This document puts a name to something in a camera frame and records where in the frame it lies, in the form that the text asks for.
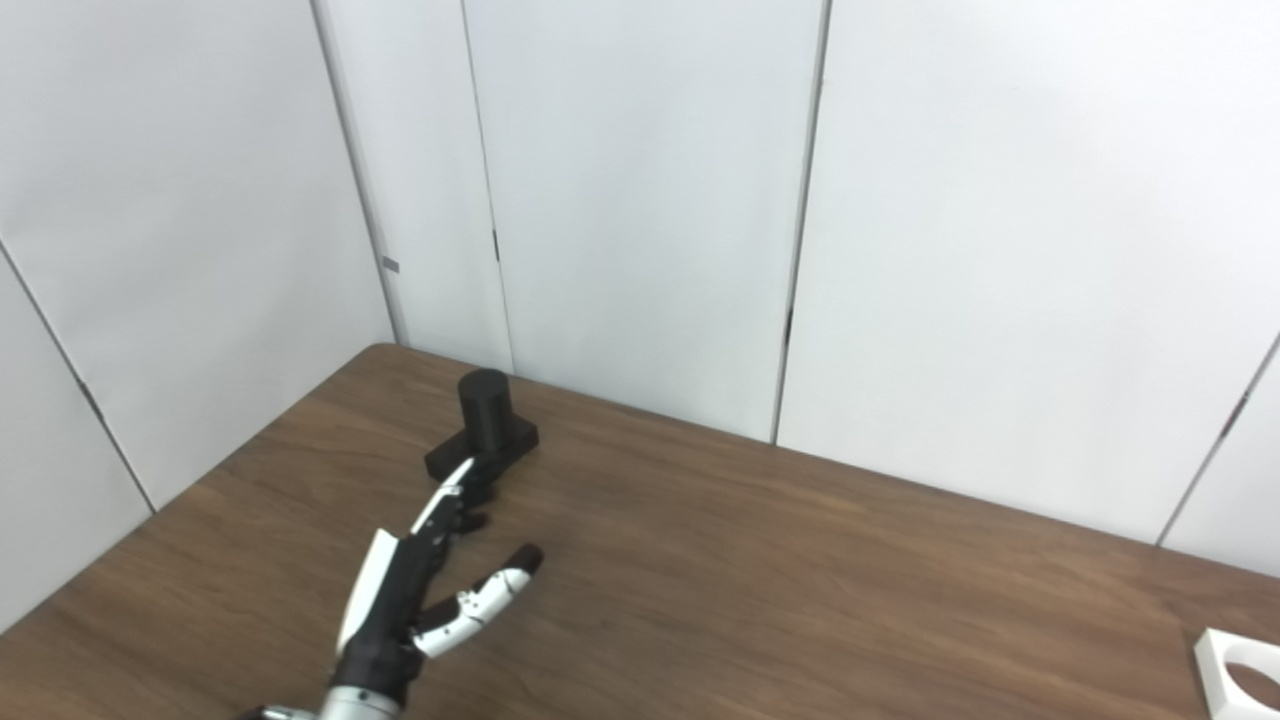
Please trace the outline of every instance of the black cylinder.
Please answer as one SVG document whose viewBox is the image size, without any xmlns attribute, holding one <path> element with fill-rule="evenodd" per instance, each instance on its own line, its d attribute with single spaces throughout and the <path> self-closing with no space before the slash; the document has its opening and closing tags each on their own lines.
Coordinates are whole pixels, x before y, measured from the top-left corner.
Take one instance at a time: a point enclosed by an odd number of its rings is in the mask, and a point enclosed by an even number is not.
<svg viewBox="0 0 1280 720">
<path fill-rule="evenodd" d="M 467 443 L 476 452 L 495 452 L 516 437 L 516 415 L 511 409 L 511 387 L 499 370 L 475 370 L 458 380 L 462 423 Z"/>
</svg>

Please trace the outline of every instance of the black object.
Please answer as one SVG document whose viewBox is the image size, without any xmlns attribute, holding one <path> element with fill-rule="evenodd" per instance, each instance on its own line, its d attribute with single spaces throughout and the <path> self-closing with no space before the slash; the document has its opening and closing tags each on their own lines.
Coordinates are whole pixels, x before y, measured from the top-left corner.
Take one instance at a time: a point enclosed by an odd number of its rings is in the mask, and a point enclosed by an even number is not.
<svg viewBox="0 0 1280 720">
<path fill-rule="evenodd" d="M 538 447 L 538 425 L 516 415 L 511 406 L 511 386 L 500 370 L 475 370 L 458 380 L 463 428 L 426 454 L 426 473 L 444 480 L 467 457 L 475 457 L 471 477 L 474 492 L 463 503 L 483 502 L 492 493 L 488 486 L 530 450 Z"/>
</svg>

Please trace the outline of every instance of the black fingertip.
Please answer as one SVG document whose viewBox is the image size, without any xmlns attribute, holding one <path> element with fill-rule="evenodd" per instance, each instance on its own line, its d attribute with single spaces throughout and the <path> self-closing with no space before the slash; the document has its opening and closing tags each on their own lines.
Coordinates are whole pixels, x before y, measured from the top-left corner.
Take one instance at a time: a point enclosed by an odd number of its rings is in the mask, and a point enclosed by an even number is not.
<svg viewBox="0 0 1280 720">
<path fill-rule="evenodd" d="M 458 520 L 458 534 L 467 534 L 479 530 L 489 524 L 489 516 L 484 512 L 471 512 Z"/>
<path fill-rule="evenodd" d="M 543 548 L 526 543 L 503 564 L 503 570 L 524 570 L 532 575 L 543 565 Z"/>
</svg>

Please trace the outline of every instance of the circular hole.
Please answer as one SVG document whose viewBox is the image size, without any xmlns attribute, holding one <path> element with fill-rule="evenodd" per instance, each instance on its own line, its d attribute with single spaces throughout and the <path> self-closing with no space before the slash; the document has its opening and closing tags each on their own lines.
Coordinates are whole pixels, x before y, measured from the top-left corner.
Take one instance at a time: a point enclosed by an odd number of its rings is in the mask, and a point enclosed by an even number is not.
<svg viewBox="0 0 1280 720">
<path fill-rule="evenodd" d="M 1266 673 L 1239 662 L 1228 662 L 1226 671 L 1249 697 L 1272 710 L 1280 710 L 1280 683 L 1272 680 Z"/>
</svg>

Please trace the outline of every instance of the white object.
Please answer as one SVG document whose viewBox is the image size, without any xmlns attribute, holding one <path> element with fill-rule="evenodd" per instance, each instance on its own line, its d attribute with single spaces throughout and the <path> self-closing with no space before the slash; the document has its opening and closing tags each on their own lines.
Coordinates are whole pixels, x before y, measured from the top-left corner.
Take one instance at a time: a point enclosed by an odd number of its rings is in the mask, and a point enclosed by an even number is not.
<svg viewBox="0 0 1280 720">
<path fill-rule="evenodd" d="M 1280 365 L 1258 379 L 1165 547 L 1280 577 Z"/>
<path fill-rule="evenodd" d="M 1276 37 L 837 3 L 780 443 L 1153 542 L 1280 329 Z"/>
<path fill-rule="evenodd" d="M 462 1 L 316 8 L 404 342 L 512 372 Z"/>
<path fill-rule="evenodd" d="M 351 596 L 347 598 L 347 609 L 342 612 L 342 628 L 338 630 L 339 656 L 342 648 L 347 647 L 351 635 L 355 635 L 356 630 L 365 624 L 365 619 L 369 618 L 369 611 L 374 607 L 374 600 L 378 598 L 378 591 L 383 585 L 383 578 L 387 577 L 387 569 L 390 568 L 392 556 L 396 555 L 398 544 L 399 539 L 381 528 L 374 533 L 374 542 L 370 543 L 369 552 L 365 553 L 360 574 L 356 575 L 356 584 L 351 588 Z"/>
<path fill-rule="evenodd" d="M 3 3 L 0 108 L 0 236 L 156 505 L 390 340 L 306 3 Z"/>
<path fill-rule="evenodd" d="M 1280 720 L 1280 711 L 1244 692 L 1226 665 L 1243 665 L 1280 683 L 1280 647 L 1207 629 L 1196 643 L 1196 665 L 1204 684 L 1204 701 L 1213 720 Z"/>
<path fill-rule="evenodd" d="M 440 483 L 440 487 L 435 489 L 435 493 L 431 495 L 431 500 L 428 501 L 426 507 L 424 507 L 422 512 L 419 514 L 417 520 L 413 521 L 413 528 L 410 530 L 411 534 L 416 536 L 417 532 L 422 529 L 422 524 L 426 523 L 428 518 L 431 516 L 431 512 L 435 512 L 435 509 L 436 506 L 440 505 L 442 500 L 444 500 L 451 495 L 452 496 L 462 495 L 462 484 L 461 484 L 462 478 L 467 477 L 467 473 L 471 471 L 471 468 L 475 464 L 476 464 L 475 457 L 467 457 L 466 460 L 462 461 L 461 465 L 458 465 L 457 468 L 454 468 L 452 473 L 449 473 L 449 477 L 445 478 L 444 482 Z"/>
<path fill-rule="evenodd" d="M 0 255 L 0 632 L 147 516 Z"/>
<path fill-rule="evenodd" d="M 458 616 L 439 628 L 413 635 L 413 644 L 428 657 L 439 657 L 479 633 L 506 610 L 532 577 L 518 568 L 498 570 L 477 591 L 457 594 Z"/>
<path fill-rule="evenodd" d="M 768 439 L 819 0 L 467 0 L 516 373 Z"/>
</svg>

